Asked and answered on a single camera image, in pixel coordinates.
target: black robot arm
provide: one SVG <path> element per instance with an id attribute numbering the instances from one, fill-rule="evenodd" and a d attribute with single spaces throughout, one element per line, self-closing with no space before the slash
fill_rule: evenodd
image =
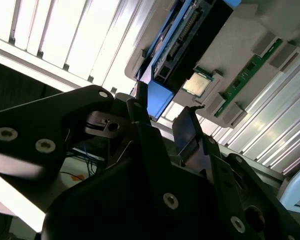
<path id="1" fill-rule="evenodd" d="M 300 226 L 250 166 L 223 157 L 195 109 L 173 123 L 174 164 L 147 112 L 147 85 L 115 99 L 88 86 L 0 111 L 0 176 L 45 185 L 66 152 L 93 136 L 109 139 L 106 168 L 59 195 L 43 240 L 300 240 Z"/>

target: screw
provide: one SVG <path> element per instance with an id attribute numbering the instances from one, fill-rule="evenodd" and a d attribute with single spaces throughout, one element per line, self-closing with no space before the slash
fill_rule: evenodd
<path id="1" fill-rule="evenodd" d="M 242 158 L 240 156 L 235 156 L 235 160 L 237 160 L 239 163 L 242 163 Z"/>
<path id="2" fill-rule="evenodd" d="M 104 91 L 100 91 L 100 92 L 99 92 L 99 95 L 100 95 L 101 97 L 104 97 L 104 98 L 107 98 L 107 97 L 108 97 L 108 94 L 107 94 L 106 92 L 104 92 Z"/>
<path id="3" fill-rule="evenodd" d="M 244 223 L 238 218 L 237 216 L 231 217 L 231 223 L 234 226 L 234 228 L 241 234 L 243 234 L 246 231 L 246 227 Z"/>
<path id="4" fill-rule="evenodd" d="M 138 108 L 141 108 L 141 105 L 138 102 L 135 102 L 134 105 L 136 105 Z"/>
<path id="5" fill-rule="evenodd" d="M 163 201 L 170 209 L 175 210 L 179 206 L 178 199 L 172 193 L 166 192 L 163 195 Z"/>
<path id="6" fill-rule="evenodd" d="M 212 143 L 212 144 L 215 144 L 215 143 L 216 143 L 216 141 L 215 141 L 212 137 L 209 137 L 209 141 L 210 141 L 210 143 Z"/>
<path id="7" fill-rule="evenodd" d="M 18 132 L 11 127 L 0 127 L 0 140 L 10 142 L 18 137 Z"/>
<path id="8" fill-rule="evenodd" d="M 56 150 L 56 144 L 50 139 L 40 139 L 35 143 L 35 149 L 42 154 L 50 154 Z"/>

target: blue plastic part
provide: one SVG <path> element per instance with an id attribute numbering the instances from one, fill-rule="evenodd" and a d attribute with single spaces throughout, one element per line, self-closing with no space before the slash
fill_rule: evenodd
<path id="1" fill-rule="evenodd" d="M 241 0 L 223 0 L 223 1 L 233 8 L 237 7 L 241 3 Z"/>
<path id="2" fill-rule="evenodd" d="M 174 94 L 164 86 L 151 81 L 148 84 L 148 113 L 157 120 L 172 101 Z"/>

